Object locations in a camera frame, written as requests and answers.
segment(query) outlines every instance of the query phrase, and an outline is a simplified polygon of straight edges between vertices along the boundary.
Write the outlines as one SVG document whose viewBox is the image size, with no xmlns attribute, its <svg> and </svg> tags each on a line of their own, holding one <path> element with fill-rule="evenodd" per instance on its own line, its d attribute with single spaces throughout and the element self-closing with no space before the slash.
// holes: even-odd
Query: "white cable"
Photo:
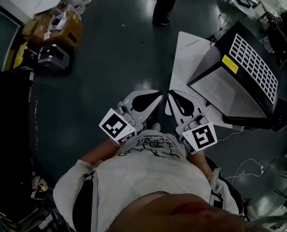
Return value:
<svg viewBox="0 0 287 232">
<path fill-rule="evenodd" d="M 242 166 L 242 164 L 244 164 L 244 163 L 245 163 L 246 161 L 248 161 L 248 160 L 252 160 L 252 161 L 254 161 L 255 163 L 257 163 L 257 164 L 260 166 L 260 175 L 256 175 L 256 174 L 252 174 L 252 173 L 245 174 L 245 173 L 244 173 L 244 170 L 242 170 L 242 173 L 237 176 L 237 173 L 238 173 L 240 167 Z M 236 173 L 235 173 L 234 176 L 226 177 L 225 179 L 233 178 L 232 181 L 231 181 L 231 184 L 232 184 L 232 183 L 234 182 L 234 179 L 240 177 L 241 175 L 254 175 L 254 176 L 256 176 L 256 177 L 260 177 L 263 173 L 264 173 L 264 167 L 263 167 L 262 165 L 260 165 L 257 161 L 255 161 L 254 159 L 249 158 L 249 159 L 245 160 L 243 163 L 240 164 L 240 166 L 239 166 L 239 168 L 237 169 L 237 171 L 236 171 Z"/>
<path fill-rule="evenodd" d="M 243 128 L 242 131 L 240 131 L 240 132 L 233 132 L 232 134 L 230 134 L 230 135 L 227 136 L 226 138 L 218 140 L 218 142 L 219 142 L 219 141 L 225 141 L 226 139 L 228 139 L 228 138 L 229 138 L 230 136 L 232 136 L 233 134 L 239 134 L 239 133 L 241 133 L 241 132 L 243 132 L 243 131 L 244 131 L 244 128 Z"/>
</svg>

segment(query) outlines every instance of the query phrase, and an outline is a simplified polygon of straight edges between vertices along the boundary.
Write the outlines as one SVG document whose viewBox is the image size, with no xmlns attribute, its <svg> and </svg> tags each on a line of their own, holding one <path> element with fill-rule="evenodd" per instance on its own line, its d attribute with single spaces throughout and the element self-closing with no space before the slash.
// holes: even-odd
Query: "dark green floor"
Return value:
<svg viewBox="0 0 287 232">
<path fill-rule="evenodd" d="M 203 38 L 214 33 L 219 38 L 220 12 L 226 10 L 233 22 L 241 16 L 238 9 L 218 0 L 177 0 L 170 15 L 171 24 L 158 28 L 151 23 L 155 2 L 93 0 L 82 16 L 85 30 L 72 73 L 64 77 L 35 77 L 30 103 L 30 145 L 36 164 L 49 182 L 56 182 L 82 154 L 107 138 L 98 124 L 109 108 L 130 92 L 153 88 L 167 93 L 180 31 Z M 245 18 L 243 24 L 260 37 L 261 25 L 257 21 Z M 174 119 L 165 115 L 165 101 L 159 121 L 163 131 L 173 132 Z M 222 139 L 231 130 L 217 128 L 216 132 Z M 233 176 L 247 158 L 254 158 L 267 168 L 286 146 L 287 128 L 278 133 L 244 131 L 206 152 L 222 167 L 224 176 Z M 252 205 L 263 214 L 283 201 L 273 192 L 274 186 L 280 184 L 275 166 L 261 178 L 246 176 L 234 182 L 242 196 L 253 198 Z M 243 169 L 246 173 L 259 173 L 259 167 L 252 163 Z"/>
</svg>

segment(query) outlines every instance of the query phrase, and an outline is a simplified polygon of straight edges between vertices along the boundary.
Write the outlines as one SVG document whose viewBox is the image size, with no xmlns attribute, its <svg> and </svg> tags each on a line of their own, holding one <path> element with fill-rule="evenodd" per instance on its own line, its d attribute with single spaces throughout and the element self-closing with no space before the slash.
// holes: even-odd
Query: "standing person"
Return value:
<svg viewBox="0 0 287 232">
<path fill-rule="evenodd" d="M 218 175 L 204 152 L 186 157 L 173 135 L 152 128 L 122 148 L 102 143 L 60 178 L 53 197 L 69 225 L 77 232 L 243 231 L 225 182 L 217 180 L 223 209 L 209 205 Z"/>
<path fill-rule="evenodd" d="M 172 11 L 175 2 L 176 0 L 157 0 L 152 22 L 155 25 L 167 26 L 169 24 L 169 20 L 166 16 Z"/>
</svg>

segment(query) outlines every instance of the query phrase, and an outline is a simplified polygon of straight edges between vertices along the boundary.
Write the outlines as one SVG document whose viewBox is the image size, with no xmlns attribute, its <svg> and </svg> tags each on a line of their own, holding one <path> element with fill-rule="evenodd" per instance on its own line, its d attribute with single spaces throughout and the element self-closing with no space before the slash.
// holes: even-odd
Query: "cardboard box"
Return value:
<svg viewBox="0 0 287 232">
<path fill-rule="evenodd" d="M 51 15 L 47 13 L 38 14 L 33 20 L 28 21 L 22 30 L 25 40 L 41 46 L 44 41 L 43 35 L 47 32 Z"/>
<path fill-rule="evenodd" d="M 45 43 L 57 44 L 66 50 L 76 50 L 79 45 L 84 26 L 75 13 L 68 11 L 66 12 L 66 17 L 68 20 L 63 29 L 60 31 L 54 30 L 50 34 L 50 38 L 47 39 Z"/>
<path fill-rule="evenodd" d="M 27 22 L 22 34 L 26 40 L 37 46 L 57 44 L 65 50 L 76 50 L 84 27 L 75 13 L 68 11 L 66 17 L 68 20 L 63 29 L 54 30 L 47 40 L 44 40 L 44 35 L 51 21 L 51 15 L 48 13 L 38 14 L 33 20 Z"/>
</svg>

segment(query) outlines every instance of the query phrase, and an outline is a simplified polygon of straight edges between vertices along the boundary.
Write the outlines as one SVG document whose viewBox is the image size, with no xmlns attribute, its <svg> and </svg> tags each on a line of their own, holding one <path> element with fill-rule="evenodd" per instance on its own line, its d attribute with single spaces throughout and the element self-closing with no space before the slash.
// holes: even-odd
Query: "white t-shirt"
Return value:
<svg viewBox="0 0 287 232">
<path fill-rule="evenodd" d="M 92 170 L 97 174 L 97 217 L 92 219 L 97 220 L 97 232 L 106 231 L 126 206 L 152 192 L 191 193 L 207 202 L 211 195 L 208 180 L 199 168 L 187 161 L 184 146 L 170 134 L 146 130 L 127 141 L 113 158 L 98 167 L 78 160 L 60 178 L 54 189 L 54 200 L 73 229 L 72 209 L 84 175 Z M 225 183 L 222 188 L 228 196 L 225 199 L 226 210 L 238 214 L 237 205 Z"/>
</svg>

